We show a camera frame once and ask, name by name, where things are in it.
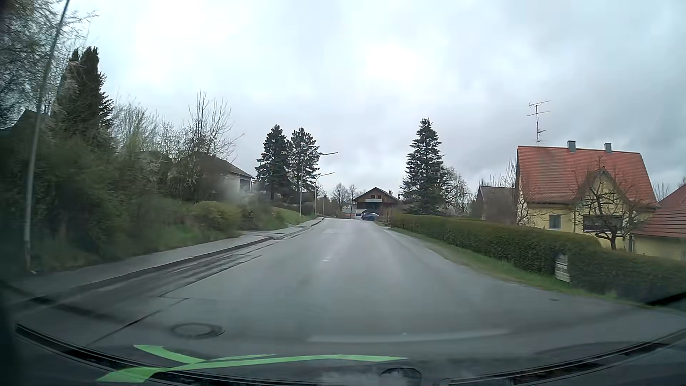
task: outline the windshield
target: windshield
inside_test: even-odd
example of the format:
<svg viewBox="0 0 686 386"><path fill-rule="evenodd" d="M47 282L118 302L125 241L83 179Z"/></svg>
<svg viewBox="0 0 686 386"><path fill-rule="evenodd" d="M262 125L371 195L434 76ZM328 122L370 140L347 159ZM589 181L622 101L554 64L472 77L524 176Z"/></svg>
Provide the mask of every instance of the windshield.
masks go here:
<svg viewBox="0 0 686 386"><path fill-rule="evenodd" d="M0 4L27 384L684 360L681 1Z"/></svg>

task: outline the asphalt road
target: asphalt road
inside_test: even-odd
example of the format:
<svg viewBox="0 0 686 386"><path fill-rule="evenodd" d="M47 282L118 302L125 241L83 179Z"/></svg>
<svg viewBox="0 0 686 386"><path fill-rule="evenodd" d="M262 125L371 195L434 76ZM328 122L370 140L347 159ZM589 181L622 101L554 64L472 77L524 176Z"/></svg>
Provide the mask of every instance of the asphalt road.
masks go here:
<svg viewBox="0 0 686 386"><path fill-rule="evenodd" d="M686 327L680 313L503 282L449 262L415 238L336 219L224 260L85 293L66 305L92 314L44 307L16 319L104 352L134 356L140 352L132 345L163 345L206 359L538 354L555 361ZM184 323L208 323L223 333L181 336L202 332L175 329Z"/></svg>

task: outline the manhole cover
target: manhole cover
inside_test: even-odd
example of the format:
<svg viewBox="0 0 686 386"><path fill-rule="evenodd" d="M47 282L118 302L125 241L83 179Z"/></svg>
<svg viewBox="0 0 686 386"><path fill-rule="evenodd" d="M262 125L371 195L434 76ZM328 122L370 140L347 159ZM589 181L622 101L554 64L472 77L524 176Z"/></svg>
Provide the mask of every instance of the manhole cover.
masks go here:
<svg viewBox="0 0 686 386"><path fill-rule="evenodd" d="M224 329L221 326L206 323L183 323L171 327L171 333L192 339L212 338L221 335Z"/></svg>

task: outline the blue car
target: blue car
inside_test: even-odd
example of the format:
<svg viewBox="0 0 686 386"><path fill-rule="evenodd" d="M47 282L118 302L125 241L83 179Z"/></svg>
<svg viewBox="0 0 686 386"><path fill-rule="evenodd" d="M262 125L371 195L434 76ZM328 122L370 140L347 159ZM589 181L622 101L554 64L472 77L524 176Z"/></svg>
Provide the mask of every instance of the blue car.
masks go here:
<svg viewBox="0 0 686 386"><path fill-rule="evenodd" d="M369 221L374 221L379 217L378 214L374 212L366 212L362 214L362 220L369 220Z"/></svg>

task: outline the evergreen tree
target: evergreen tree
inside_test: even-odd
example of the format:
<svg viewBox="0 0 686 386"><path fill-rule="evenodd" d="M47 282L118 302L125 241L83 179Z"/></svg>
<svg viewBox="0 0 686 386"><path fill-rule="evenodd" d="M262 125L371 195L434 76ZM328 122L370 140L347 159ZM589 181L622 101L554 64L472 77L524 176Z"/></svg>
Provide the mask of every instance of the evergreen tree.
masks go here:
<svg viewBox="0 0 686 386"><path fill-rule="evenodd" d="M300 186L310 192L314 190L320 155L317 140L312 134L302 127L293 131L289 162L289 177L293 191L297 192Z"/></svg>
<svg viewBox="0 0 686 386"><path fill-rule="evenodd" d="M401 195L411 214L439 214L442 204L443 156L438 150L441 142L431 128L429 119L421 120L417 138L410 145L414 150L407 155L406 176Z"/></svg>
<svg viewBox="0 0 686 386"><path fill-rule="evenodd" d="M96 47L86 48L81 55L74 50L52 117L66 136L81 137L98 150L111 150L114 103L102 91L105 75L97 69L99 61Z"/></svg>
<svg viewBox="0 0 686 386"><path fill-rule="evenodd" d="M264 151L257 162L255 168L257 179L263 188L269 191L270 197L274 200L274 194L286 195L290 189L288 178L288 156L289 140L283 134L279 125L274 125L264 140Z"/></svg>

